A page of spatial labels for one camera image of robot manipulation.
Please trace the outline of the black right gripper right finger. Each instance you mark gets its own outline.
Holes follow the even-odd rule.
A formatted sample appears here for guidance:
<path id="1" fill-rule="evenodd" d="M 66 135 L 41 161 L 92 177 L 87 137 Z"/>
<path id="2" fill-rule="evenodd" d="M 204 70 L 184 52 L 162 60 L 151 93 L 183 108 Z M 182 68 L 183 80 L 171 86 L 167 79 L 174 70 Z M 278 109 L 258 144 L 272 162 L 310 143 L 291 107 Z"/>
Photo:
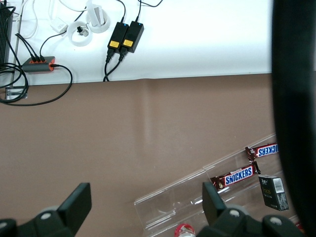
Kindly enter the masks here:
<path id="1" fill-rule="evenodd" d="M 198 237 L 303 237 L 304 234 L 289 219 L 266 215 L 262 221 L 253 219 L 239 209 L 226 207 L 215 187 L 202 184 L 202 207 L 208 225 Z"/>

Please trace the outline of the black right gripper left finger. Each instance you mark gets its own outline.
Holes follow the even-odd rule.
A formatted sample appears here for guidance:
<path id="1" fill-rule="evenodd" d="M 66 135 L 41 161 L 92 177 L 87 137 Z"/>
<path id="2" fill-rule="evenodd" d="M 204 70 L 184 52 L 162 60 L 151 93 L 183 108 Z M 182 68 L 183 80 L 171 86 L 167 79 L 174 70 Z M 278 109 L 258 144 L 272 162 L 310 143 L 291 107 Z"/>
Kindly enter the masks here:
<path id="1" fill-rule="evenodd" d="M 14 219 L 0 220 L 2 237 L 74 237 L 92 208 L 91 187 L 80 183 L 57 208 L 40 212 L 17 225 Z"/>

